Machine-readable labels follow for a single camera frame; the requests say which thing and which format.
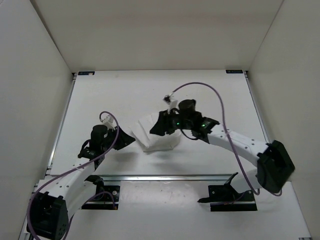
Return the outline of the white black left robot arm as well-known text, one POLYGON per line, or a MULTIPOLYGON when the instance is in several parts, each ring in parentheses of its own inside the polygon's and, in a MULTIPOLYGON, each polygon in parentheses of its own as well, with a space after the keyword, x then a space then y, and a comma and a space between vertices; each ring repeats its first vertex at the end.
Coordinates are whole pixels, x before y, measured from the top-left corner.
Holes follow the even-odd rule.
POLYGON ((65 239, 74 214, 88 200, 106 195, 103 179, 94 173, 107 152, 133 142, 135 138, 119 126, 95 125, 71 169, 48 180, 33 194, 27 209, 27 231, 37 240, 65 239))

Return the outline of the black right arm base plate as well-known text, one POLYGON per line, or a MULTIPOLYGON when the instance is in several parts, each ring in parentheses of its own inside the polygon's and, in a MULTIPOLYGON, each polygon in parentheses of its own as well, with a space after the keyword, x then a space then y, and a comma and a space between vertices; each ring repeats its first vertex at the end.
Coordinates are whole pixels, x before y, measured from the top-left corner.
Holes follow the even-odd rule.
POLYGON ((208 196, 200 198, 200 204, 209 204, 211 212, 255 212, 258 210, 251 190, 236 192, 231 181, 238 173, 233 173, 223 185, 209 185, 208 196))

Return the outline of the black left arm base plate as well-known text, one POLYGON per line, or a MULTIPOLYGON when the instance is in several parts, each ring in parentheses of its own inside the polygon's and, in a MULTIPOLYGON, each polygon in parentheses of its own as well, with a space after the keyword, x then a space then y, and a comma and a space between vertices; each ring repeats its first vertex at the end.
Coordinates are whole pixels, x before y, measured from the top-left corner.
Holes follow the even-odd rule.
POLYGON ((95 195, 85 202, 82 210, 118 210, 121 191, 119 184, 105 183, 97 175, 90 175, 85 181, 95 186, 95 195))

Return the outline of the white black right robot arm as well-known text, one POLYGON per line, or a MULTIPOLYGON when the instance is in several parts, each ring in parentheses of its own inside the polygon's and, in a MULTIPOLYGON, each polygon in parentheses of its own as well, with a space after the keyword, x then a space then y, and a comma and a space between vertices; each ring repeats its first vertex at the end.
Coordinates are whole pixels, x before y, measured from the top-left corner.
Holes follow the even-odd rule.
POLYGON ((224 187, 224 195, 229 200, 236 200, 250 188, 265 189, 277 195, 295 171, 292 159, 280 141, 263 142, 231 131, 217 120, 197 111, 194 99, 179 102, 165 97, 164 101, 168 109, 159 112, 150 134, 165 136, 177 130, 191 131, 194 140, 236 153, 255 167, 244 172, 243 178, 235 175, 231 178, 224 187))

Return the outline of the white pleated skirt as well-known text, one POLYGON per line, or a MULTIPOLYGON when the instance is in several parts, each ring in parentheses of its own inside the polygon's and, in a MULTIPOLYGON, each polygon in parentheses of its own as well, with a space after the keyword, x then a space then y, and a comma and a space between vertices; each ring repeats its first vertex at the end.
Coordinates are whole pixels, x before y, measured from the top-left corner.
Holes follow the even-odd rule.
POLYGON ((129 127, 130 132, 144 153, 170 151, 176 148, 181 142, 181 133, 177 131, 164 136, 150 133, 150 130, 156 124, 158 118, 159 113, 153 112, 141 117, 129 127))

